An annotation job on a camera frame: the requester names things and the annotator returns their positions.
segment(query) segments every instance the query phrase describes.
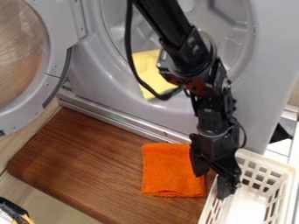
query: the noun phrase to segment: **washing machine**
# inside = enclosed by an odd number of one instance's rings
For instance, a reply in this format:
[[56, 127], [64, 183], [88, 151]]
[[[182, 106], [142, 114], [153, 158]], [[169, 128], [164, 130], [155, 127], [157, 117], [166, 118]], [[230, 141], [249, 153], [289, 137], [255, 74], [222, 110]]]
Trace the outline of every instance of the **washing machine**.
[[[263, 153], [299, 72], [296, 0], [178, 0], [218, 47], [237, 99], [246, 148]], [[0, 136], [63, 106], [152, 139], [188, 142], [198, 119], [182, 93], [144, 99], [126, 60], [122, 0], [2, 0]], [[160, 49], [134, 10], [134, 53]]]

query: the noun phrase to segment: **yellow cloth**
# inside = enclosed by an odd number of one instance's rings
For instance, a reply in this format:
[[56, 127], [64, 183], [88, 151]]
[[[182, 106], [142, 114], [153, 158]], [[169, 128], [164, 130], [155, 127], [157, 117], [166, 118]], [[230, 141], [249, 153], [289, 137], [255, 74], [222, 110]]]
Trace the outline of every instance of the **yellow cloth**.
[[[24, 220], [26, 220], [29, 224], [34, 224], [34, 222], [31, 220], [31, 219], [29, 219], [29, 217], [25, 214], [25, 215], [22, 215], [22, 218], [24, 219]], [[11, 222], [11, 224], [17, 224], [17, 222], [15, 221], [15, 220], [13, 220], [12, 222]]]
[[[136, 71], [138, 72], [140, 78], [153, 87], [159, 94], [161, 94], [166, 90], [176, 88], [177, 86], [167, 82], [156, 68], [156, 61], [158, 59], [159, 53], [160, 50], [136, 52], [133, 53], [133, 60]], [[155, 97], [144, 87], [140, 86], [140, 88], [143, 92], [143, 97], [146, 100], [150, 100]]]

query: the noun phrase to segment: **wooden board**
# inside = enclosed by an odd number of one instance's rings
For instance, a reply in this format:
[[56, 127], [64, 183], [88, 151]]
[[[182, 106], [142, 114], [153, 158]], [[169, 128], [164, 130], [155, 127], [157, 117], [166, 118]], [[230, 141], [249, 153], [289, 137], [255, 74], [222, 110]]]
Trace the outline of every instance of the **wooden board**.
[[6, 169], [11, 158], [59, 111], [58, 100], [54, 99], [44, 113], [25, 128], [0, 137], [0, 174]]
[[[104, 223], [198, 223], [205, 198], [141, 195], [149, 139], [63, 108], [9, 162], [25, 183]], [[214, 174], [207, 175], [209, 191]]]
[[27, 210], [37, 224], [100, 224], [7, 172], [0, 178], [0, 196]]

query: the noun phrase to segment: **robotic arm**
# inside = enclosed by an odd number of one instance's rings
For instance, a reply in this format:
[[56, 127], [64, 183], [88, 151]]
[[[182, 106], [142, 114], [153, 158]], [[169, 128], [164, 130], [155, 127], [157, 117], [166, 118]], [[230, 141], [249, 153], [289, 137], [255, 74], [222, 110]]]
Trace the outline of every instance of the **robotic arm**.
[[[156, 66], [160, 74], [177, 88], [158, 94], [140, 79], [132, 59], [130, 30], [133, 5], [143, 14], [160, 38], [163, 49]], [[198, 133], [191, 134], [191, 163], [197, 177], [209, 167], [218, 175], [218, 197], [223, 200], [240, 186], [241, 170], [235, 152], [246, 144], [246, 133], [233, 117], [236, 101], [231, 81], [217, 56], [212, 38], [192, 26], [175, 0], [128, 0], [126, 52], [137, 81], [156, 98], [169, 100], [181, 90], [191, 98]], [[240, 131], [244, 143], [239, 145]]]

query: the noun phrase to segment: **washing machine door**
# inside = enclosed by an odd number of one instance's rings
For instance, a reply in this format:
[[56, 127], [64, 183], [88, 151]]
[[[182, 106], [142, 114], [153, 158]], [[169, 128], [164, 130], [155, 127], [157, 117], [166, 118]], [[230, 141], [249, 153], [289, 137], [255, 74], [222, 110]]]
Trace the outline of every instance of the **washing machine door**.
[[[199, 29], [214, 38], [233, 81], [236, 117], [244, 125], [247, 148], [262, 153], [286, 105], [299, 71], [299, 1], [182, 0]], [[75, 46], [70, 81], [73, 92], [183, 134], [196, 131], [190, 100], [146, 101], [124, 53], [126, 1], [82, 0], [88, 34]], [[158, 39], [135, 10], [133, 51], [159, 49]]]
[[55, 2], [0, 2], [0, 136], [38, 117], [66, 76], [80, 35], [70, 4]]

